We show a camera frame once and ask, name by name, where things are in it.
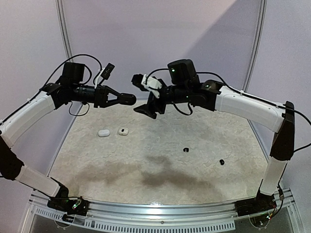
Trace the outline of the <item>black earbud charging case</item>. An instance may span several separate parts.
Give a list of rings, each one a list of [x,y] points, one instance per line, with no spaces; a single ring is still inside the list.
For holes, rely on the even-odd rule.
[[[118,97],[121,105],[129,105],[132,106],[137,102],[137,98],[133,94],[121,93]]]

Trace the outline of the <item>white stem earbud charging case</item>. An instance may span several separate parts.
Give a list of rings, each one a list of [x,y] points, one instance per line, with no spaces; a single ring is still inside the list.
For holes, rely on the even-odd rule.
[[[119,128],[118,135],[127,136],[128,134],[129,134],[129,129],[128,128]]]

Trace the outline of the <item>white oval earbud charging case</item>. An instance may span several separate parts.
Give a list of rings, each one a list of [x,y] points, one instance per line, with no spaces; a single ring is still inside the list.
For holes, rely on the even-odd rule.
[[[107,129],[102,129],[98,131],[98,136],[99,137],[107,137],[110,136],[110,130]]]

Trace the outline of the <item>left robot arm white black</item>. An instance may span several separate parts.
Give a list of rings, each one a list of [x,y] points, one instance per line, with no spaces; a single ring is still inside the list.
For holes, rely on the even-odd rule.
[[[13,152],[16,141],[45,115],[69,102],[93,104],[106,108],[115,104],[133,104],[135,97],[119,93],[105,85],[82,83],[85,65],[64,62],[63,72],[55,83],[45,84],[39,94],[0,124],[0,173],[3,178],[24,184],[49,198],[48,207],[68,215],[86,216],[90,202],[69,197],[69,190],[59,181],[24,164]]]

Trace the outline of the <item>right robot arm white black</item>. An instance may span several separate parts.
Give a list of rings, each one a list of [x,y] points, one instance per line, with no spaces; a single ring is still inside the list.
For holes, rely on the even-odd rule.
[[[199,106],[210,111],[225,112],[257,122],[274,132],[270,159],[254,198],[235,202],[238,216],[252,215],[272,210],[263,219],[272,219],[279,211],[274,192],[283,198],[280,180],[294,154],[295,118],[291,102],[280,104],[260,99],[230,87],[224,80],[199,81],[192,60],[182,59],[171,62],[166,68],[172,85],[167,86],[151,74],[136,74],[132,84],[141,91],[149,91],[146,104],[136,107],[137,113],[155,119],[164,114],[166,105],[187,103],[188,108]]]

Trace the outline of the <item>left aluminium wall post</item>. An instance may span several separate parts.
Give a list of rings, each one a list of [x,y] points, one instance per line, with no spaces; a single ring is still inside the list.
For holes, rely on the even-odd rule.
[[[64,3],[62,0],[56,0],[55,4],[65,55],[67,58],[70,58],[72,56],[72,51],[67,31]]]

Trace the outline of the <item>aluminium wall post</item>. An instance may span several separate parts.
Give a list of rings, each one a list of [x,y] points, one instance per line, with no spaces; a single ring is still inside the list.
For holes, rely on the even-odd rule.
[[[67,31],[64,3],[62,0],[56,0],[55,4],[65,55],[67,58],[70,58],[72,56],[72,51]]]
[[[261,40],[261,36],[262,36],[262,31],[263,31],[266,7],[267,7],[267,0],[261,0],[260,5],[259,5],[259,10],[258,10],[258,17],[257,17],[257,22],[256,22],[256,28],[255,28],[255,34],[254,34],[252,49],[251,49],[251,56],[250,56],[250,60],[249,60],[248,66],[247,66],[247,71],[246,71],[244,83],[242,85],[242,90],[245,92],[248,90],[248,87],[250,85],[251,77],[252,77],[253,70],[254,70],[255,63],[256,63],[256,59],[257,59],[257,55],[259,52],[259,45],[260,45],[260,40]]]

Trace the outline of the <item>right aluminium wall post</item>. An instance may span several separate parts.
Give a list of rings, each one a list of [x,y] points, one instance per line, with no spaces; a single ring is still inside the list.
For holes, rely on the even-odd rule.
[[[250,56],[250,60],[249,60],[248,66],[247,66],[247,71],[246,71],[244,83],[242,85],[242,90],[245,92],[248,90],[248,87],[250,85],[251,77],[252,77],[253,70],[254,70],[255,63],[256,63],[256,59],[257,59],[257,55],[259,52],[259,45],[260,45],[260,40],[261,40],[261,36],[262,36],[262,31],[263,31],[266,7],[267,7],[267,0],[261,0],[260,5],[259,5],[259,10],[258,10],[258,17],[257,17],[257,22],[256,22],[256,28],[255,28],[255,34],[254,34],[252,49],[251,49],[251,56]]]

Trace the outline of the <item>aluminium front rail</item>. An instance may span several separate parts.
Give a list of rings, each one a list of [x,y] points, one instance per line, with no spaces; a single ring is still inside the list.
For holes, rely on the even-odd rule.
[[[290,189],[284,190],[281,210],[268,221],[237,213],[235,202],[162,205],[91,201],[86,216],[66,216],[47,206],[34,191],[22,233],[302,233],[304,227]]]

